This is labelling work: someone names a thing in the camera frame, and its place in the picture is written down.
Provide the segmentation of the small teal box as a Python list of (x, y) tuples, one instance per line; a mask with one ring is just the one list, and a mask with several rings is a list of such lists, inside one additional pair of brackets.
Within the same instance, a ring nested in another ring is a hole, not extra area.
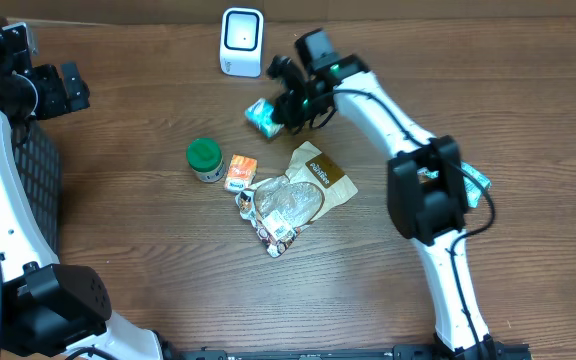
[(265, 98), (258, 99), (244, 111), (246, 119), (268, 139), (276, 136), (283, 128), (282, 124), (272, 120), (273, 113), (274, 106)]

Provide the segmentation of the small orange box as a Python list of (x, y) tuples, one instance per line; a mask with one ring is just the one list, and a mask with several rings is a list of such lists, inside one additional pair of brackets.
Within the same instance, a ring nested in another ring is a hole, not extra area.
[(224, 189), (238, 193), (249, 187), (256, 175), (258, 161), (255, 158), (234, 154), (226, 174)]

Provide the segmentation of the beige brown snack pouch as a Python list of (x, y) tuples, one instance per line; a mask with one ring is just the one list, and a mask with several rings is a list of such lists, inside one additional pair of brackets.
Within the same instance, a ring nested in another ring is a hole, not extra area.
[(293, 151), (283, 175), (252, 184), (235, 202), (269, 256), (278, 258), (299, 234), (357, 192), (348, 175), (306, 141)]

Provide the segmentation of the green lid jar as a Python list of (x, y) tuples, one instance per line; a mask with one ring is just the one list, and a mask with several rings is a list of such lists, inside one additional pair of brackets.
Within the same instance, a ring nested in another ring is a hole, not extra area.
[(214, 183), (224, 175), (224, 159), (221, 148), (211, 138), (195, 139), (187, 148), (186, 158), (197, 178)]

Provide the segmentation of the teal snack packet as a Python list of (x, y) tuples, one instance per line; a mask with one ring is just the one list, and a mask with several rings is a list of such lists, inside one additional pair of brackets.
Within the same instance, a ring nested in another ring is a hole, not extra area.
[(470, 208), (476, 208), (479, 204), (480, 198), (483, 196), (483, 191), (488, 191), (491, 186), (491, 181), (477, 169), (470, 164), (463, 162), (461, 164), (462, 170), (467, 173), (464, 176), (464, 185)]

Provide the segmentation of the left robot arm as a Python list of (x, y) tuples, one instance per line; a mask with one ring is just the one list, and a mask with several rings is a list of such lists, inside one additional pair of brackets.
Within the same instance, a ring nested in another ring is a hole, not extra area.
[(95, 270), (58, 258), (62, 163), (40, 124), (86, 109), (90, 91), (74, 63), (36, 66), (36, 51), (27, 24), (0, 25), (0, 356), (171, 359)]

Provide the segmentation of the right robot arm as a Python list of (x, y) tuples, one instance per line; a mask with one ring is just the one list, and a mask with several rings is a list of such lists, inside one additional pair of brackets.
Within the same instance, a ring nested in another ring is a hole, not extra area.
[(267, 74), (282, 83), (273, 120), (300, 131), (329, 110), (350, 120), (387, 160), (387, 208), (415, 246), (435, 312), (435, 357), (494, 359), (497, 349), (478, 308), (466, 256), (471, 236), (465, 172), (457, 142), (414, 122), (356, 55), (343, 57), (317, 29), (296, 40), (301, 65), (277, 55)]

